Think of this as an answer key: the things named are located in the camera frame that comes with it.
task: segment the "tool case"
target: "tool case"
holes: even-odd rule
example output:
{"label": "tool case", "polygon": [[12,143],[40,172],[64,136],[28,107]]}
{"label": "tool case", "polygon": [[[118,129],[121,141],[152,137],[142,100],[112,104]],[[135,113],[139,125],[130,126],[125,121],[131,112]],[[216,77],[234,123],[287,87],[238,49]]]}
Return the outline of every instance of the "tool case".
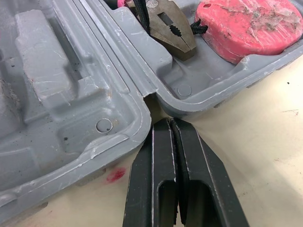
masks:
{"label": "tool case", "polygon": [[[175,2],[192,23],[200,0]],[[140,146],[151,126],[147,95],[171,116],[197,115],[303,53],[300,39],[233,65],[196,35],[196,55],[182,62],[114,4],[0,1],[0,225]]]}

